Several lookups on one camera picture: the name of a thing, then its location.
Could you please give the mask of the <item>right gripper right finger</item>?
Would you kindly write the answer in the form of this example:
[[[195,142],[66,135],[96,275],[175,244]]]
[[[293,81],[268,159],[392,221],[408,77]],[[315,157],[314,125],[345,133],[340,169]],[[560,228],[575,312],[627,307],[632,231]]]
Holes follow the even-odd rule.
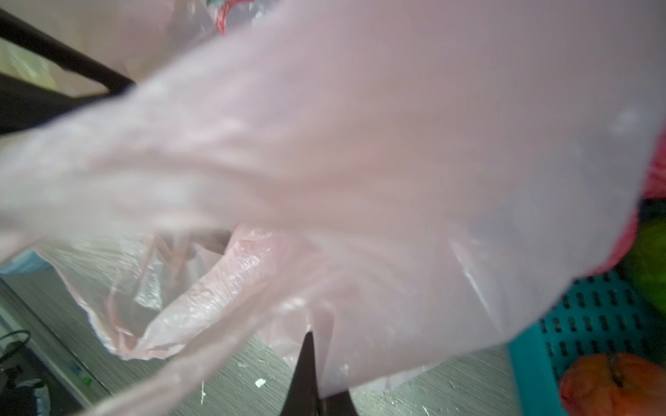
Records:
[[[349,391],[331,395],[318,402],[319,416],[358,416]]]

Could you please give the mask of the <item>green apple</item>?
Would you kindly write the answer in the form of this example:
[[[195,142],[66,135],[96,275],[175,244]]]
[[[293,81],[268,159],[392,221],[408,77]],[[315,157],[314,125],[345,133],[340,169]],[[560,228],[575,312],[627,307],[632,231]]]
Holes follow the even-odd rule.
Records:
[[[624,258],[628,277],[637,291],[665,313],[665,220],[640,225]]]

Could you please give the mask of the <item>red cracked apple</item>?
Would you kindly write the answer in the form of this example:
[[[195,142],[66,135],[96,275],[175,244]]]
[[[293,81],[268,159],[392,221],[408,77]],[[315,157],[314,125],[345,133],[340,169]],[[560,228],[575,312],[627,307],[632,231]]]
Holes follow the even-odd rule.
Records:
[[[563,373],[558,393],[569,415],[664,415],[665,369],[632,354],[586,355]]]

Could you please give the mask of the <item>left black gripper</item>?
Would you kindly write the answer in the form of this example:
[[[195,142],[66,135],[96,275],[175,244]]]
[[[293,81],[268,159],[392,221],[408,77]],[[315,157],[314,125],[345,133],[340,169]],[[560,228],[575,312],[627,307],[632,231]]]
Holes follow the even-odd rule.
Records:
[[[135,85],[126,76],[61,43],[6,10],[1,11],[1,38],[106,88],[102,94],[69,96],[2,74],[2,135],[39,127],[81,107],[121,95]]]

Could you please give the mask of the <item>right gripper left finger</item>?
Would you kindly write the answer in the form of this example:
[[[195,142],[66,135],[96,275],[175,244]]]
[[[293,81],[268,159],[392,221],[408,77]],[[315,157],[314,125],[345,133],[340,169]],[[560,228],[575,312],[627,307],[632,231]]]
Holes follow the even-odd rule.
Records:
[[[313,334],[305,335],[280,416],[317,416],[318,390]]]

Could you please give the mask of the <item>teal plastic basket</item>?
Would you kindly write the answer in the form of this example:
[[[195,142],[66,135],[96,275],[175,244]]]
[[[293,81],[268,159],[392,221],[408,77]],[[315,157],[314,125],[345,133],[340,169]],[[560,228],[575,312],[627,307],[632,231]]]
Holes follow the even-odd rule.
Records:
[[[664,200],[643,201],[638,228],[659,218],[665,220]],[[570,365],[586,355],[632,354],[665,369],[665,313],[632,285],[625,256],[603,274],[576,280],[550,312],[510,344],[525,415],[569,415],[558,386]]]

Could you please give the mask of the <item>small pink plastic bag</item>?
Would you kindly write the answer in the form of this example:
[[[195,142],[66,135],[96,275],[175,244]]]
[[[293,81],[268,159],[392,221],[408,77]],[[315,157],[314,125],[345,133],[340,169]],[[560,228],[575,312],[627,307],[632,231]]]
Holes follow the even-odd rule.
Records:
[[[334,395],[538,319],[610,257],[664,123],[662,1],[283,1],[12,147],[1,256],[272,229],[282,265],[93,414],[166,414],[300,314]]]

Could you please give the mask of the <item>large pink-red fruit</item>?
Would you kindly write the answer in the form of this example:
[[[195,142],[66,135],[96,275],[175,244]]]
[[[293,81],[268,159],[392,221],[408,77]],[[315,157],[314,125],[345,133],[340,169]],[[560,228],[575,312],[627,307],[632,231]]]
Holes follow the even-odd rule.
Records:
[[[665,199],[665,131],[662,131],[658,140],[655,154],[646,173],[641,196],[644,199]],[[639,225],[639,209],[635,209],[624,227],[623,233],[615,243],[609,258],[598,268],[590,272],[595,276],[613,269],[633,246]]]

